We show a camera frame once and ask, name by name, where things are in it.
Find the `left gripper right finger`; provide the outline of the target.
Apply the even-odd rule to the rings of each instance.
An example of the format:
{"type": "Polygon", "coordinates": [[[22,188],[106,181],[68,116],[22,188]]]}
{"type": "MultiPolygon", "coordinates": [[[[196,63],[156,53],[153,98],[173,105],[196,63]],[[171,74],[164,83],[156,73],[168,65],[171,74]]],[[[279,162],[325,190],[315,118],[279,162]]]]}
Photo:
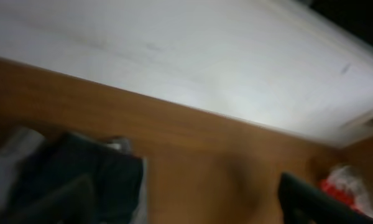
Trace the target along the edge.
{"type": "Polygon", "coordinates": [[[361,215],[288,173],[282,173],[278,198],[284,224],[373,224],[361,215]]]}

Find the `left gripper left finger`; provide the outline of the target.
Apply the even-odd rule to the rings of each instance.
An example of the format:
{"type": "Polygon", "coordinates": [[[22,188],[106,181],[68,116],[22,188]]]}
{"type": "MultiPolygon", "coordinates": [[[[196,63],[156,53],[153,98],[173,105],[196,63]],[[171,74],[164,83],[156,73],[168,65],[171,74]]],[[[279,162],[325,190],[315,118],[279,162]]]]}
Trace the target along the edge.
{"type": "Polygon", "coordinates": [[[6,223],[80,223],[96,222],[94,190],[91,179],[82,175],[42,199],[6,215],[6,223]]]}

